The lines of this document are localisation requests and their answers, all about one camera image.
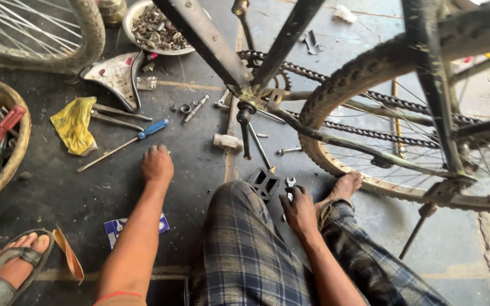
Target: knee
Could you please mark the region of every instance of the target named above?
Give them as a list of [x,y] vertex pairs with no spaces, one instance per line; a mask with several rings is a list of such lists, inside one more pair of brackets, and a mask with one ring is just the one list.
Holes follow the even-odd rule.
[[244,181],[233,181],[222,184],[213,194],[210,206],[240,205],[251,206],[259,205],[262,199],[256,194],[253,186]]

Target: blue packaging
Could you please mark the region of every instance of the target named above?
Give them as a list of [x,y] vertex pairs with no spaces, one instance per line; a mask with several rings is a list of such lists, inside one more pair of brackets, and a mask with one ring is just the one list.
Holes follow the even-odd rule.
[[[104,223],[105,233],[109,238],[109,244],[111,245],[111,249],[113,249],[114,244],[117,241],[120,232],[122,232],[124,226],[126,225],[126,222],[128,222],[128,218],[116,219]],[[164,212],[160,214],[160,224],[158,229],[159,229],[158,233],[164,233],[165,231],[169,230],[169,224],[166,219],[166,216],[164,215]]]

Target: blue-handled screwdriver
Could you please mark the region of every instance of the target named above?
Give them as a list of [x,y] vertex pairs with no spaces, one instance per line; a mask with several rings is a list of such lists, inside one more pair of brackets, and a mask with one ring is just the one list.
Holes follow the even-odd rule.
[[135,142],[137,140],[141,140],[141,139],[145,139],[145,137],[147,136],[150,136],[156,132],[158,132],[160,129],[163,129],[165,128],[167,125],[169,124],[169,121],[167,119],[162,119],[160,120],[159,122],[156,122],[155,124],[149,126],[148,128],[146,128],[143,132],[139,132],[137,134],[137,137],[133,138],[132,140],[130,140],[129,142],[126,142],[125,144],[119,146],[118,148],[112,150],[111,152],[108,152],[106,153],[105,155],[101,156],[100,158],[98,158],[97,160],[94,160],[92,161],[91,163],[89,164],[86,164],[80,168],[77,169],[77,172],[78,173],[81,173],[82,171],[90,168],[93,164],[99,162],[100,160],[104,159],[105,157],[107,156],[110,156],[112,155],[113,153],[115,153],[116,151],[124,148],[126,145],[132,143],[132,142]]

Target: plaid pants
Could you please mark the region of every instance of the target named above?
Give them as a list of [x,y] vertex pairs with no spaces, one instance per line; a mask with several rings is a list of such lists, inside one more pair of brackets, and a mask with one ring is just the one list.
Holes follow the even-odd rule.
[[[332,207],[324,241],[371,305],[449,305],[373,242],[347,203]],[[277,237],[266,206],[246,182],[214,193],[200,247],[191,273],[194,305],[318,304],[312,274]]]

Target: bicycle frame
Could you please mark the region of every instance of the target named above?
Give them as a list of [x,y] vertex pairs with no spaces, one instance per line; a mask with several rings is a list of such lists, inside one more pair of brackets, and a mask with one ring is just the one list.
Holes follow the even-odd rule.
[[[372,155],[374,157],[372,164],[380,167],[399,165],[440,177],[461,178],[466,179],[468,182],[474,180],[463,168],[455,139],[470,135],[470,133],[477,130],[482,132],[490,131],[490,122],[486,122],[480,127],[470,128],[469,126],[463,126],[457,130],[453,129],[451,112],[458,111],[458,109],[454,109],[456,104],[452,103],[444,66],[440,64],[443,61],[440,56],[436,22],[437,12],[440,8],[438,0],[403,0],[402,4],[409,45],[413,52],[416,52],[414,59],[420,76],[419,80],[431,109],[432,125],[437,130],[441,148],[446,156],[448,172],[425,168],[363,143],[330,136],[304,126],[290,113],[278,108],[281,99],[279,101],[270,100],[269,102],[259,99],[260,96],[266,96],[265,88],[269,80],[280,68],[299,36],[321,8],[323,0],[296,1],[293,10],[255,76],[243,65],[235,50],[225,42],[219,30],[204,13],[197,0],[153,1],[166,14],[168,19],[180,28],[189,43],[214,69],[232,93],[254,108],[251,113],[255,112],[255,108],[267,109],[269,112],[281,117],[303,135],[327,144]],[[245,5],[244,8],[246,8],[248,3],[246,0],[243,1],[244,3],[241,3],[241,5]],[[239,17],[239,14],[236,13],[236,6],[235,4],[233,11]],[[250,33],[247,34],[247,40],[252,42]],[[248,139],[245,138],[247,138],[247,135],[245,130],[243,130],[243,140],[248,142]]]

